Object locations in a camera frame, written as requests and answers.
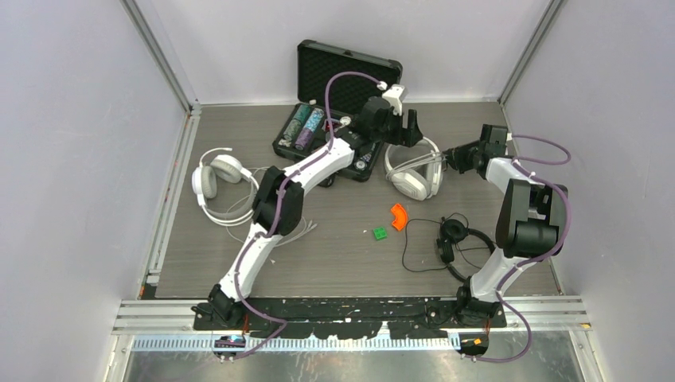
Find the white gaming headset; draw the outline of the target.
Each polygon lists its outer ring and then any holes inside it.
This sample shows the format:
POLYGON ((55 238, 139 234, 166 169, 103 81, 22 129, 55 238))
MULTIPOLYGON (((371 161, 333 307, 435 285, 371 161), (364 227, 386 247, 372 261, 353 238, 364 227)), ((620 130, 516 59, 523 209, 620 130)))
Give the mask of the white gaming headset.
POLYGON ((414 148, 426 149, 425 154, 408 159, 399 165, 392 164, 392 156, 404 146, 389 145, 384 152, 385 178, 403 195, 416 201, 425 201, 438 194, 443 182, 441 150, 429 138, 420 140, 414 148))

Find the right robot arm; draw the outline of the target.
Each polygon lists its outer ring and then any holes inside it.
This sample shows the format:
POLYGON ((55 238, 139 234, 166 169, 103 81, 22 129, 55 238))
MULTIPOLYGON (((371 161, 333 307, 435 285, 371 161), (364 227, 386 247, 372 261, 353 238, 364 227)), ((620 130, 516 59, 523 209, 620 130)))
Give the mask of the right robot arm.
POLYGON ((501 313, 508 288, 525 270, 557 255, 570 230, 568 188, 528 171, 526 157, 509 155, 512 137, 507 127, 485 124, 478 140, 444 153, 453 170, 474 170, 503 193, 495 248, 457 291, 460 325, 477 327, 501 313))

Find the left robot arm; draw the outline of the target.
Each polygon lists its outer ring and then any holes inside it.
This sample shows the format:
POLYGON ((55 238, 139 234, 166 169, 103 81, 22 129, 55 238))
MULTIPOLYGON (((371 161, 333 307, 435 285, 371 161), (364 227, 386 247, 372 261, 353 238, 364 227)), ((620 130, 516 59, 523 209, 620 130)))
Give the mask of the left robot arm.
POLYGON ((272 166, 263 176, 252 203, 248 235, 226 275, 213 286, 206 302, 193 306, 195 320, 235 329, 253 307, 247 299, 268 256, 297 227, 305 196, 329 176, 350 166, 370 142, 412 147, 423 138, 415 109, 403 111, 383 96, 370 98, 350 125, 329 129, 329 141, 308 157, 284 169, 272 166))

